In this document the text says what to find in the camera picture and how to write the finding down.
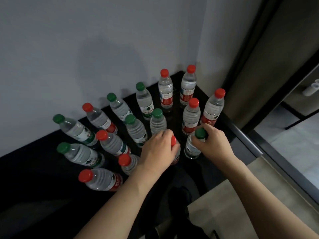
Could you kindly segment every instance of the water bottle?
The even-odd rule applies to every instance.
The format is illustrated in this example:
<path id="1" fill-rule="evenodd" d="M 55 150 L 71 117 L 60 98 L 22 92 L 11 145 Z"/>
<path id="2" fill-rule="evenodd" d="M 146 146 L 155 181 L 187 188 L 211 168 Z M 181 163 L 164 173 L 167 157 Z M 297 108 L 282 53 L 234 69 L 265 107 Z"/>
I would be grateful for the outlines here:
<path id="1" fill-rule="evenodd" d="M 160 104 L 165 111 L 170 111 L 173 107 L 173 83 L 171 77 L 168 76 L 168 70 L 160 71 L 161 78 L 159 79 L 159 97 Z"/>
<path id="2" fill-rule="evenodd" d="M 160 108 L 156 108 L 153 111 L 153 115 L 150 121 L 150 128 L 152 135 L 157 134 L 160 131 L 166 130 L 166 118 L 163 116 L 163 112 Z"/>
<path id="3" fill-rule="evenodd" d="M 117 134 L 117 127 L 101 109 L 93 107 L 91 103 L 85 103 L 82 109 L 86 112 L 86 117 L 92 125 L 107 132 Z"/>
<path id="4" fill-rule="evenodd" d="M 176 140 L 176 137 L 172 136 L 171 147 L 173 147 L 176 143 L 178 143 L 178 141 Z M 173 162 L 171 163 L 171 165 L 177 164 L 177 162 L 179 161 L 180 153 L 181 153 L 181 147 L 179 147 L 177 153 L 175 154 L 175 158 L 174 158 Z"/>
<path id="5" fill-rule="evenodd" d="M 121 154 L 130 154 L 131 149 L 127 146 L 118 135 L 108 133 L 105 130 L 99 130 L 96 133 L 102 148 L 110 154 L 118 157 Z"/>
<path id="6" fill-rule="evenodd" d="M 84 143 L 86 146 L 94 146 L 98 141 L 95 137 L 95 133 L 91 132 L 77 120 L 64 117 L 61 114 L 56 114 L 53 117 L 53 121 L 60 126 L 62 132 L 75 140 Z"/>
<path id="7" fill-rule="evenodd" d="M 110 102 L 112 111 L 125 124 L 126 116 L 129 114 L 133 114 L 129 106 L 121 98 L 117 98 L 114 93 L 108 93 L 106 98 Z"/>
<path id="8" fill-rule="evenodd" d="M 182 131 L 184 134 L 189 135 L 195 131 L 198 121 L 200 119 L 199 100 L 197 98 L 191 98 L 188 105 L 183 112 L 183 124 Z"/>
<path id="9" fill-rule="evenodd" d="M 119 165 L 121 165 L 122 170 L 125 174 L 131 175 L 133 169 L 135 169 L 138 164 L 139 156 L 134 154 L 121 154 L 119 157 Z"/>
<path id="10" fill-rule="evenodd" d="M 103 154 L 83 144 L 62 142 L 56 150 L 63 154 L 69 161 L 91 168 L 99 168 L 103 166 L 105 162 Z"/>
<path id="11" fill-rule="evenodd" d="M 181 80 L 180 102 L 183 106 L 187 105 L 189 100 L 193 97 L 197 80 L 195 70 L 195 65 L 189 65 L 187 67 L 187 72 L 184 74 Z"/>
<path id="12" fill-rule="evenodd" d="M 224 96 L 225 90 L 218 88 L 215 94 L 208 99 L 200 121 L 201 124 L 208 123 L 211 126 L 215 125 L 217 118 L 224 108 Z"/>
<path id="13" fill-rule="evenodd" d="M 148 137 L 143 123 L 134 115 L 128 115 L 125 119 L 126 129 L 138 147 L 143 147 Z"/>
<path id="14" fill-rule="evenodd" d="M 143 113 L 143 117 L 145 120 L 150 120 L 152 117 L 152 112 L 154 110 L 153 100 L 150 92 L 145 88 L 143 82 L 139 82 L 136 84 L 136 99 L 138 101 L 138 105 Z"/>
<path id="15" fill-rule="evenodd" d="M 192 145 L 192 136 L 197 137 L 200 141 L 205 142 L 205 138 L 206 138 L 206 131 L 204 128 L 197 128 L 196 131 L 192 132 L 186 141 L 186 146 L 185 146 L 185 156 L 189 159 L 196 159 L 199 157 L 199 155 L 201 154 L 201 151 L 199 151 L 197 148 L 195 148 Z"/>
<path id="16" fill-rule="evenodd" d="M 79 181 L 93 190 L 115 192 L 123 184 L 123 178 L 118 173 L 107 169 L 84 169 L 79 174 Z"/>

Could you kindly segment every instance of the floor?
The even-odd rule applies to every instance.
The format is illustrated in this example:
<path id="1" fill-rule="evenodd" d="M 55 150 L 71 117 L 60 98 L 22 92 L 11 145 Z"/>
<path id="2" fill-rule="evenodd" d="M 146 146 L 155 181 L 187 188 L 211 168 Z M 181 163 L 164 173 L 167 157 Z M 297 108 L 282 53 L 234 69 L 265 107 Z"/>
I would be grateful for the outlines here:
<path id="1" fill-rule="evenodd" d="M 297 117 L 279 105 L 255 131 L 319 188 L 319 113 L 284 129 L 296 121 Z"/>
<path id="2" fill-rule="evenodd" d="M 284 205 L 319 233 L 318 212 L 263 157 L 257 158 L 248 168 Z M 190 221 L 200 226 L 210 238 L 214 238 L 212 231 L 216 230 L 223 239 L 258 239 L 245 208 L 228 180 L 191 203 L 188 210 Z M 156 228 L 160 238 L 169 224 L 170 220 Z"/>

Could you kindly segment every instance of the plastic water bottle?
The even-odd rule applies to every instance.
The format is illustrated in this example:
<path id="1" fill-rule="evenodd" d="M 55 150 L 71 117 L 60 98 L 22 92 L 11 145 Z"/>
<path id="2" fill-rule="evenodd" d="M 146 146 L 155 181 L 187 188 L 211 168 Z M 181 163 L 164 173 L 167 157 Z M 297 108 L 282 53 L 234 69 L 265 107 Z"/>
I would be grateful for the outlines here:
<path id="1" fill-rule="evenodd" d="M 69 161 L 91 168 L 99 168 L 105 162 L 103 154 L 79 143 L 69 144 L 62 142 L 56 150 L 62 153 Z"/>
<path id="2" fill-rule="evenodd" d="M 192 145 L 192 136 L 197 137 L 200 141 L 205 142 L 205 138 L 206 138 L 206 131 L 204 128 L 197 128 L 196 131 L 192 132 L 186 141 L 186 146 L 185 146 L 185 156 L 188 157 L 189 159 L 196 159 L 199 157 L 199 155 L 201 154 L 201 151 L 199 151 L 197 148 L 195 148 Z"/>
<path id="3" fill-rule="evenodd" d="M 105 130 L 99 130 L 96 133 L 97 139 L 100 141 L 102 148 L 114 156 L 121 154 L 130 154 L 131 149 L 127 146 L 118 135 L 108 133 Z"/>
<path id="4" fill-rule="evenodd" d="M 145 88 L 143 82 L 139 82 L 136 84 L 136 99 L 138 101 L 138 105 L 143 113 L 143 117 L 145 120 L 150 120 L 152 117 L 152 112 L 154 110 L 153 100 L 150 92 Z"/>
<path id="5" fill-rule="evenodd" d="M 180 102 L 183 106 L 187 105 L 189 100 L 193 97 L 197 80 L 195 70 L 195 65 L 189 65 L 187 67 L 187 72 L 184 74 L 181 80 Z"/>
<path id="6" fill-rule="evenodd" d="M 114 93 L 108 93 L 106 98 L 110 102 L 112 111 L 125 124 L 126 116 L 129 114 L 133 114 L 129 106 L 121 98 L 117 98 Z"/>
<path id="7" fill-rule="evenodd" d="M 163 116 L 163 112 L 160 108 L 156 108 L 153 111 L 153 116 L 150 121 L 150 128 L 152 135 L 157 134 L 160 131 L 165 131 L 167 126 L 166 118 Z"/>
<path id="8" fill-rule="evenodd" d="M 132 171 L 138 164 L 139 159 L 140 157 L 134 154 L 121 154 L 119 157 L 119 165 L 121 165 L 122 170 L 125 174 L 131 175 Z"/>
<path id="9" fill-rule="evenodd" d="M 117 134 L 117 127 L 101 109 L 93 107 L 91 103 L 85 103 L 82 109 L 86 112 L 87 119 L 95 127 Z"/>
<path id="10" fill-rule="evenodd" d="M 170 111 L 173 107 L 173 82 L 168 75 L 167 69 L 160 71 L 161 78 L 159 79 L 159 97 L 160 104 L 165 111 Z"/>
<path id="11" fill-rule="evenodd" d="M 128 115 L 125 120 L 127 132 L 134 140 L 134 142 L 136 142 L 138 147 L 143 147 L 148 139 L 143 123 L 134 115 Z"/>
<path id="12" fill-rule="evenodd" d="M 175 136 L 172 136 L 171 147 L 173 147 L 176 143 L 179 143 L 179 142 L 177 141 Z M 175 165 L 175 164 L 178 163 L 180 153 L 181 153 L 181 147 L 179 147 L 179 149 L 178 149 L 178 151 L 177 151 L 177 153 L 175 155 L 175 158 L 174 158 L 173 162 L 171 163 L 171 165 Z"/>
<path id="13" fill-rule="evenodd" d="M 224 108 L 224 96 L 225 90 L 222 88 L 218 88 L 215 91 L 215 94 L 208 99 L 205 105 L 202 119 L 200 121 L 201 124 L 208 123 L 211 126 L 215 125 L 217 118 Z"/>
<path id="14" fill-rule="evenodd" d="M 79 181 L 93 190 L 115 192 L 123 184 L 123 178 L 118 173 L 107 169 L 84 169 L 79 174 Z"/>
<path id="15" fill-rule="evenodd" d="M 60 126 L 62 132 L 74 138 L 75 140 L 84 143 L 86 146 L 91 147 L 98 142 L 95 137 L 95 133 L 91 132 L 87 127 L 77 120 L 64 117 L 61 114 L 56 114 L 53 117 L 53 121 Z"/>
<path id="16" fill-rule="evenodd" d="M 200 119 L 200 109 L 198 105 L 199 100 L 197 98 L 191 98 L 184 109 L 182 131 L 186 135 L 195 131 L 198 125 Z"/>

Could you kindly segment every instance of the green bottle cap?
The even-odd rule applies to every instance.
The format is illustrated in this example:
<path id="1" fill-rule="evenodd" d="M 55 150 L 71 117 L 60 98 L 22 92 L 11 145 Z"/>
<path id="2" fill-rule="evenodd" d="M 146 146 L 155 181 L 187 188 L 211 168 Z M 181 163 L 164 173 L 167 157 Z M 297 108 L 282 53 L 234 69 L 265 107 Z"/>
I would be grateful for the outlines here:
<path id="1" fill-rule="evenodd" d="M 204 128 L 197 128 L 195 131 L 195 137 L 198 139 L 204 139 L 206 137 L 206 131 Z"/>
<path id="2" fill-rule="evenodd" d="M 61 153 L 61 154 L 65 154 L 67 152 L 69 152 L 71 149 L 71 144 L 67 143 L 67 142 L 62 142 L 58 145 L 58 147 L 56 148 L 56 150 Z"/>
<path id="3" fill-rule="evenodd" d="M 127 116 L 125 117 L 125 122 L 126 122 L 126 124 L 132 125 L 132 124 L 134 124 L 135 119 L 136 119 L 136 118 L 135 118 L 134 115 L 129 114 L 129 115 L 127 115 Z"/>
<path id="4" fill-rule="evenodd" d="M 106 98 L 108 99 L 108 101 L 112 102 L 112 101 L 116 101 L 116 95 L 114 93 L 108 93 Z"/>
<path id="5" fill-rule="evenodd" d="M 145 85 L 143 84 L 143 82 L 139 82 L 136 84 L 136 89 L 138 91 L 143 91 L 145 89 Z"/>
<path id="6" fill-rule="evenodd" d="M 153 110 L 153 116 L 155 118 L 161 118 L 162 115 L 163 115 L 163 112 L 162 112 L 161 108 L 156 108 Z"/>
<path id="7" fill-rule="evenodd" d="M 62 122 L 65 121 L 65 117 L 61 114 L 56 114 L 54 117 L 53 117 L 53 121 L 57 124 L 60 124 Z"/>

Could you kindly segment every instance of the clear plastic bottle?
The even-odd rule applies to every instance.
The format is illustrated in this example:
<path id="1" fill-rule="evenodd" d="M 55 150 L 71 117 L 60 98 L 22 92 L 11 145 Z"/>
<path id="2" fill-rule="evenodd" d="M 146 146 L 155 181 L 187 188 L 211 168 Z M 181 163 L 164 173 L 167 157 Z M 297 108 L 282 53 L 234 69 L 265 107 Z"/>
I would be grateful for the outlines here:
<path id="1" fill-rule="evenodd" d="M 125 124 L 126 116 L 129 114 L 133 114 L 129 106 L 121 98 L 117 98 L 114 93 L 108 93 L 106 98 L 110 102 L 112 111 Z"/>
<path id="2" fill-rule="evenodd" d="M 201 154 L 201 151 L 199 151 L 197 148 L 195 148 L 192 145 L 192 136 L 197 137 L 200 141 L 205 142 L 205 138 L 206 138 L 206 131 L 204 128 L 197 128 L 196 131 L 192 132 L 186 141 L 186 146 L 185 146 L 185 156 L 189 159 L 196 159 L 199 157 L 199 155 Z"/>
<path id="3" fill-rule="evenodd" d="M 197 81 L 195 70 L 195 65 L 189 65 L 187 67 L 187 72 L 181 80 L 180 102 L 183 106 L 187 105 L 189 100 L 193 97 Z"/>
<path id="4" fill-rule="evenodd" d="M 173 147 L 176 143 L 179 143 L 179 142 L 177 141 L 175 136 L 172 136 L 171 147 Z M 174 158 L 173 162 L 171 163 L 171 165 L 175 165 L 175 164 L 178 163 L 180 153 L 181 153 L 181 147 L 179 147 L 179 149 L 178 149 L 178 151 L 177 151 L 177 153 L 175 155 L 175 158 Z"/>
<path id="5" fill-rule="evenodd" d="M 145 88 L 143 82 L 139 82 L 136 84 L 136 99 L 138 101 L 138 105 L 143 113 L 143 117 L 145 120 L 150 120 L 152 117 L 152 112 L 154 110 L 153 100 L 150 92 Z"/>
<path id="6" fill-rule="evenodd" d="M 90 168 L 99 168 L 103 166 L 105 162 L 103 154 L 79 143 L 69 144 L 62 142 L 56 150 L 62 153 L 69 161 Z"/>
<path id="7" fill-rule="evenodd" d="M 58 124 L 66 135 L 74 138 L 75 140 L 84 143 L 86 146 L 94 146 L 98 140 L 95 133 L 85 127 L 82 123 L 72 118 L 64 117 L 61 114 L 56 114 L 53 121 Z"/>
<path id="8" fill-rule="evenodd" d="M 103 168 L 84 169 L 80 172 L 78 179 L 93 190 L 115 192 L 123 184 L 120 174 Z"/>
<path id="9" fill-rule="evenodd" d="M 140 157 L 134 154 L 121 154 L 119 157 L 119 165 L 121 165 L 122 170 L 125 174 L 131 175 L 132 171 L 138 164 L 139 159 Z"/>
<path id="10" fill-rule="evenodd" d="M 150 121 L 150 129 L 153 134 L 157 134 L 160 131 L 165 131 L 167 126 L 166 118 L 163 116 L 163 112 L 160 108 L 156 108 L 153 111 L 153 115 Z"/>
<path id="11" fill-rule="evenodd" d="M 208 99 L 200 121 L 201 124 L 208 123 L 211 126 L 215 125 L 217 118 L 224 108 L 224 96 L 225 90 L 218 88 L 215 94 Z"/>
<path id="12" fill-rule="evenodd" d="M 127 132 L 134 140 L 134 142 L 136 142 L 138 147 L 143 147 L 148 139 L 143 123 L 134 115 L 128 115 L 125 120 Z"/>
<path id="13" fill-rule="evenodd" d="M 105 130 L 99 130 L 96 138 L 100 141 L 102 148 L 114 156 L 121 154 L 130 154 L 131 149 L 127 146 L 118 135 L 108 133 Z"/>
<path id="14" fill-rule="evenodd" d="M 183 112 L 182 131 L 184 134 L 189 135 L 195 131 L 198 121 L 200 119 L 199 100 L 191 98 L 188 105 Z"/>
<path id="15" fill-rule="evenodd" d="M 173 82 L 168 75 L 167 69 L 160 71 L 161 78 L 159 79 L 159 97 L 160 104 L 165 111 L 170 111 L 173 107 Z"/>
<path id="16" fill-rule="evenodd" d="M 117 127 L 101 109 L 93 107 L 92 104 L 88 102 L 83 104 L 82 109 L 86 112 L 87 119 L 95 127 L 117 134 Z"/>

